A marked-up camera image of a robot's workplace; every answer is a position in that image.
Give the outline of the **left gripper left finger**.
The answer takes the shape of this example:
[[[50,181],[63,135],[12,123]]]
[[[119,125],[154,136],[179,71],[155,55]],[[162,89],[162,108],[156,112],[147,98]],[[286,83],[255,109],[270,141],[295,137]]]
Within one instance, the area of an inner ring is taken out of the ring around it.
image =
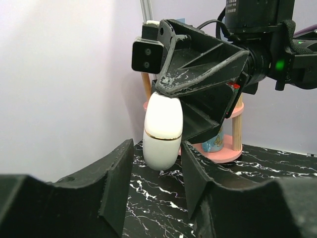
[[[119,238],[123,233],[134,143],[57,182],[30,175],[0,177],[3,238]]]

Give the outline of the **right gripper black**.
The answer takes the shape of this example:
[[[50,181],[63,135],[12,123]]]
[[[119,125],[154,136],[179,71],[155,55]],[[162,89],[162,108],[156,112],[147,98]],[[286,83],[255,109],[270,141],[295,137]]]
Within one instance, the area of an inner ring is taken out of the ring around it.
[[[154,92],[180,100],[181,141],[196,144],[218,134],[237,95],[226,83],[239,76],[240,93],[247,94],[256,94],[266,77],[276,81],[276,91],[291,83],[295,54],[288,48],[241,48],[173,19],[160,21],[158,41],[167,53]]]

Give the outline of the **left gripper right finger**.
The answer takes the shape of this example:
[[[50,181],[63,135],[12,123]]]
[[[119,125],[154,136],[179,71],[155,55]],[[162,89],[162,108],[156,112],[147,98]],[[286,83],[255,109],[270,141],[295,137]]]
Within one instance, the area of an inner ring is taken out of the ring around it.
[[[182,142],[189,219],[198,238],[314,238],[317,180],[254,182],[214,163]]]

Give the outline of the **white earbud case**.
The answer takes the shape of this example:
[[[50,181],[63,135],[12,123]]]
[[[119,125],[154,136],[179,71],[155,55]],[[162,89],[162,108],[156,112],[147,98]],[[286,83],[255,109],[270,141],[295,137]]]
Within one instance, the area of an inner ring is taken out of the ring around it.
[[[175,164],[182,132],[180,100],[154,92],[148,101],[143,133],[143,156],[151,169],[164,171]]]

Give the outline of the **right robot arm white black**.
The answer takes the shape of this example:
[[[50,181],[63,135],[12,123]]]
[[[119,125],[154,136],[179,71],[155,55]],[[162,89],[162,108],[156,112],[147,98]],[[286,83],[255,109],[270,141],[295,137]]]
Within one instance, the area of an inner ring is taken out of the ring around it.
[[[164,46],[157,92],[183,107],[182,140],[200,143],[217,135],[242,93],[255,94],[269,77],[282,91],[317,86],[317,54],[294,36],[292,0],[229,0],[216,20],[217,34],[173,19],[162,20]]]

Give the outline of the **blue patterned mug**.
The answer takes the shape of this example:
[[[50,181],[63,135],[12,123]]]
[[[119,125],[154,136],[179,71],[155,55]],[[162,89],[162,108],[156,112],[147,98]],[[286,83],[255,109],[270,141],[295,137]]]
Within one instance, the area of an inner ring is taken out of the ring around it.
[[[202,143],[202,149],[204,152],[213,153],[218,152],[223,148],[224,132],[223,126],[220,128],[217,136]]]

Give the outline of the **black marble mat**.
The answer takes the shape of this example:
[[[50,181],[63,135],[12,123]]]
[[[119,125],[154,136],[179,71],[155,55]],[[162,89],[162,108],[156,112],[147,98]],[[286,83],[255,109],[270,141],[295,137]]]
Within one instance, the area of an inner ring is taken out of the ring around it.
[[[192,145],[167,171],[146,166],[135,145],[125,238],[314,238],[317,160],[245,146],[215,164]]]

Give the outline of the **pink three tier shelf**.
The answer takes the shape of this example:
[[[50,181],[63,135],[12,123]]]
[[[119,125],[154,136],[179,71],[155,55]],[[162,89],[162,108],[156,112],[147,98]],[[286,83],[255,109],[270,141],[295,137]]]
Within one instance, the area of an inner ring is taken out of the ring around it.
[[[194,144],[194,147],[205,157],[215,163],[228,163],[238,159],[242,154],[242,112],[244,104],[242,97],[239,98],[233,113],[232,135],[224,134],[223,148],[218,152],[207,153],[202,149],[202,143]]]

